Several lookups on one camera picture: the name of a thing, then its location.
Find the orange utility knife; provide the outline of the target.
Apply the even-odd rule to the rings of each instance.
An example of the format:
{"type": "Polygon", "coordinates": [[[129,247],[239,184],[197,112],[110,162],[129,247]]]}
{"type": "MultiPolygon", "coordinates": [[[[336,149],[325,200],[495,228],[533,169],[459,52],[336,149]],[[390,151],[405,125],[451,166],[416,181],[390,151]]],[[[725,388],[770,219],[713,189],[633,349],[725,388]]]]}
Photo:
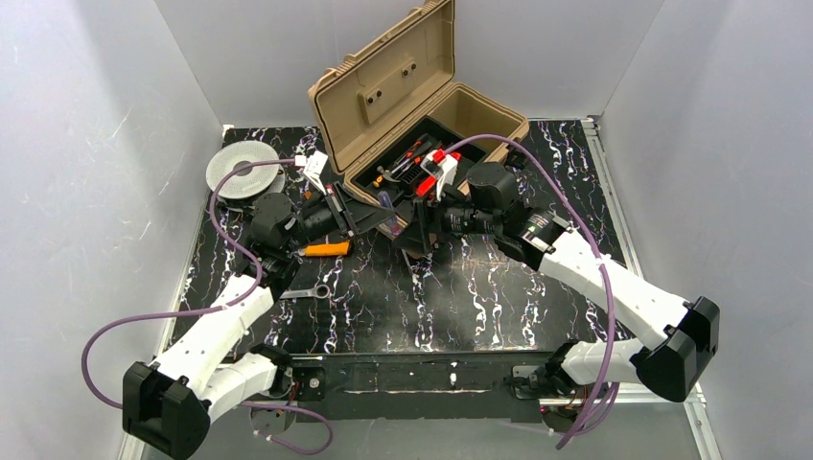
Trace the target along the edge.
{"type": "Polygon", "coordinates": [[[351,252],[351,249],[351,242],[349,240],[345,240],[339,242],[309,244],[304,248],[299,249],[297,254],[300,257],[305,258],[344,257],[351,252]]]}

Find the small black hammer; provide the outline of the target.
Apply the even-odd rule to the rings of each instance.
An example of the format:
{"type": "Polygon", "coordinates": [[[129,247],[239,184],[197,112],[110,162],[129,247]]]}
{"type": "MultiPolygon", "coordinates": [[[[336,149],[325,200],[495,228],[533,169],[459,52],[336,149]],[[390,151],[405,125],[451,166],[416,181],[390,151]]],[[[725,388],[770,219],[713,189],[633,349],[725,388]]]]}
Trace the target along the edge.
{"type": "Polygon", "coordinates": [[[411,164],[414,163],[414,157],[416,157],[417,154],[415,153],[414,156],[412,156],[409,160],[405,161],[403,164],[397,165],[398,160],[401,158],[401,156],[387,168],[383,166],[378,166],[376,168],[378,175],[380,174],[383,175],[383,181],[385,181],[386,176],[388,176],[389,179],[396,180],[401,174],[403,174],[410,167],[411,164]]]}

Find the red needle nose pliers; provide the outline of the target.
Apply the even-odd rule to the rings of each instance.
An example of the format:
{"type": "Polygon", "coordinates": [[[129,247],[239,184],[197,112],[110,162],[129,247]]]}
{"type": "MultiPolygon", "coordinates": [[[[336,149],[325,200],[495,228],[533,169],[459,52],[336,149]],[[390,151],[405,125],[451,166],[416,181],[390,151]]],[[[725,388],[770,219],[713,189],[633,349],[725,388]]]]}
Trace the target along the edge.
{"type": "Polygon", "coordinates": [[[401,165],[405,161],[409,160],[412,156],[415,155],[415,151],[417,151],[420,147],[422,147],[430,139],[431,139],[431,136],[428,133],[424,133],[424,134],[420,135],[416,139],[416,141],[401,156],[401,158],[398,160],[397,165],[401,165]]]}

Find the tan plastic tool box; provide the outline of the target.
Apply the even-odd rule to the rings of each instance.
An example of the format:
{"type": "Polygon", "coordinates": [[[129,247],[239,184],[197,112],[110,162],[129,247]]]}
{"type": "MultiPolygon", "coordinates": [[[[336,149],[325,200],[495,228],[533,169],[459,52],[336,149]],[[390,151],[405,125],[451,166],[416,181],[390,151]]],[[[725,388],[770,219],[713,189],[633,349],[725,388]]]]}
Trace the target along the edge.
{"type": "Polygon", "coordinates": [[[375,228],[392,242],[410,221],[398,215],[387,192],[374,198],[352,184],[351,176],[370,166],[423,117],[463,137],[442,149],[461,154],[453,183],[446,186],[463,196],[470,193],[469,169],[488,162],[504,167],[512,145],[529,131],[528,120],[519,112],[455,80],[454,38],[453,2],[428,1],[328,70],[309,91],[338,183],[360,199],[395,212],[375,228]]]}

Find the red black utility knife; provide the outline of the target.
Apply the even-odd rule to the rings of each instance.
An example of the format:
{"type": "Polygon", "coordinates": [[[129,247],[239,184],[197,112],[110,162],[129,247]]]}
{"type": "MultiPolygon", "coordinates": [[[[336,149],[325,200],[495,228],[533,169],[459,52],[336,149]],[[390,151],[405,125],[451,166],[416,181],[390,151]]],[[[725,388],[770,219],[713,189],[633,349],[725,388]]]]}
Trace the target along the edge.
{"type": "Polygon", "coordinates": [[[429,196],[436,188],[437,179],[434,176],[429,176],[422,180],[415,189],[415,194],[420,197],[429,196]]]}

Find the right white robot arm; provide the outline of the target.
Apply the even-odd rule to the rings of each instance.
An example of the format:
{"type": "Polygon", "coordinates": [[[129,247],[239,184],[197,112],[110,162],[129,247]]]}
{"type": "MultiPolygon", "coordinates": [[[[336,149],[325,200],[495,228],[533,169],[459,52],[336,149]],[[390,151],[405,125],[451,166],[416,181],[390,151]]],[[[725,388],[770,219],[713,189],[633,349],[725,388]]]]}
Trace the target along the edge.
{"type": "Polygon", "coordinates": [[[529,206],[500,163],[476,165],[466,180],[468,196],[446,186],[434,201],[415,197],[413,217],[394,246],[424,255],[443,237],[491,236],[505,257],[576,290],[634,335],[561,346],[546,364],[548,381],[562,388],[639,383],[664,400],[684,402],[718,351],[719,306],[705,296],[688,301],[667,292],[593,249],[567,220],[529,206]]]}

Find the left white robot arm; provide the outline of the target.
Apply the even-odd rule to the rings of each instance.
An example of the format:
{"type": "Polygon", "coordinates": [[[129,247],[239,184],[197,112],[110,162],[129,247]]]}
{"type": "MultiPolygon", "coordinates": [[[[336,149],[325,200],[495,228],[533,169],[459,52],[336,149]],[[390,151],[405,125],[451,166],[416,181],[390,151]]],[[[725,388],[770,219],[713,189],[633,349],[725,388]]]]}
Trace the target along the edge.
{"type": "Polygon", "coordinates": [[[123,428],[172,459],[188,459],[224,413],[274,387],[290,366],[283,351],[259,346],[236,363],[223,359],[269,311],[299,268],[293,254],[339,233],[353,237],[392,219],[394,212],[358,200],[339,184],[295,207],[282,193],[254,203],[246,240],[253,254],[226,282],[209,309],[170,348],[149,363],[136,361],[123,377],[123,428]]]}

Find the black tool box tray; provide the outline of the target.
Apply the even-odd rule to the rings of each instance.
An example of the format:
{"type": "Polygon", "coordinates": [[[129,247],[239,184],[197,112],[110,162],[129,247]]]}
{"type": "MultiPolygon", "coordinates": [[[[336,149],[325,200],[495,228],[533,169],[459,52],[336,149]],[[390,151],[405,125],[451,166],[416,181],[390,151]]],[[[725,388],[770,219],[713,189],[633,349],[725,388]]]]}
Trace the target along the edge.
{"type": "Polygon", "coordinates": [[[351,183],[374,198],[380,191],[387,192],[398,215],[410,221],[411,201],[429,177],[416,157],[423,158],[432,150],[445,149],[462,139],[457,131],[425,116],[370,166],[352,175],[351,183]]]}

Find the white perforated round disc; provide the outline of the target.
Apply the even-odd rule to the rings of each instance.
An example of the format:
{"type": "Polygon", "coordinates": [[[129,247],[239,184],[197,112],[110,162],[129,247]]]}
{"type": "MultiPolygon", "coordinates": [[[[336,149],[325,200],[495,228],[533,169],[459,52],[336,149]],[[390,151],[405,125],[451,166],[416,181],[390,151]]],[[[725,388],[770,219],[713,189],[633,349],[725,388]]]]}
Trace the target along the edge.
{"type": "Polygon", "coordinates": [[[278,160],[277,151],[259,141],[241,141],[222,148],[207,165],[206,183],[212,192],[223,178],[239,171],[221,187],[217,201],[227,209],[243,211],[267,193],[284,190],[286,174],[280,165],[249,168],[249,164],[278,160]]]}

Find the silver combination wrench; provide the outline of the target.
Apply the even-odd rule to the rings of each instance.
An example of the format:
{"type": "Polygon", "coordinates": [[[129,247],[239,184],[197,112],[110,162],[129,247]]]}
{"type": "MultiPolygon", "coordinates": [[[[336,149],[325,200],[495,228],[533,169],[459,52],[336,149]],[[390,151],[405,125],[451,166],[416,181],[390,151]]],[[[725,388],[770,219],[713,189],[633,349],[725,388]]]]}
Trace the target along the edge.
{"type": "Polygon", "coordinates": [[[287,299],[301,299],[301,298],[315,298],[325,299],[330,296],[330,288],[326,285],[317,285],[316,287],[303,288],[303,289],[289,289],[280,295],[281,300],[287,299]]]}

